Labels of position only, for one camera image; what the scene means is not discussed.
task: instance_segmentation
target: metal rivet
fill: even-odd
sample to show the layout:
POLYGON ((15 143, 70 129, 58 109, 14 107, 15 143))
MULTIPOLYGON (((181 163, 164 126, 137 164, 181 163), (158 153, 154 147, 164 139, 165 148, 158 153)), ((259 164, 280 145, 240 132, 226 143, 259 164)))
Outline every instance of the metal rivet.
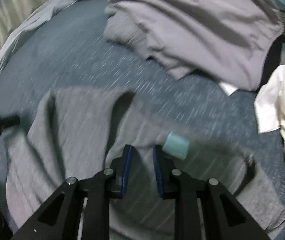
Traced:
POLYGON ((104 169, 103 173, 105 175, 112 175, 114 173, 114 170, 111 168, 107 168, 107 169, 104 169))
POLYGON ((174 176, 180 176, 181 175, 181 170, 179 169, 174 169, 171 171, 172 175, 174 176))
POLYGON ((217 186, 219 184, 219 181, 215 178, 209 179, 209 184, 213 186, 217 186))
POLYGON ((68 179, 66 179, 66 182, 69 185, 75 184, 76 181, 77 181, 77 178, 75 178, 75 177, 69 177, 68 179))

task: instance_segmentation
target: bed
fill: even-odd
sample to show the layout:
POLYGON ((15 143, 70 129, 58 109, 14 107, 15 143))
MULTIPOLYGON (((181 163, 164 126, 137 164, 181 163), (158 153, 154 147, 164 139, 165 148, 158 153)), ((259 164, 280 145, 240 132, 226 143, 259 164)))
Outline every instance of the bed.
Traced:
MULTIPOLYGON (((154 60, 106 41, 107 0, 78 1, 45 23, 10 59, 0 75, 0 114, 18 113, 27 132, 39 101, 50 89, 69 86, 130 88, 162 117, 188 125, 212 138, 251 149, 285 205, 285 160, 279 131, 257 133, 256 94, 230 97, 203 73, 175 81, 154 60)), ((6 153, 0 138, 0 208, 6 208, 6 153)), ((276 238, 285 239, 285 228, 276 238)))

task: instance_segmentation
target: light purple garment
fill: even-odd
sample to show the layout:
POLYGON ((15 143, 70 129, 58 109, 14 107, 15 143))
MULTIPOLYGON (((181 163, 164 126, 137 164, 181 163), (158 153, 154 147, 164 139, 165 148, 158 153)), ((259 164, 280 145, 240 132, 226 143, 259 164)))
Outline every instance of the light purple garment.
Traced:
POLYGON ((107 12, 119 11, 146 34, 146 47, 135 49, 175 78, 201 69, 248 91, 259 87, 269 48, 283 32, 271 0, 109 0, 107 12))

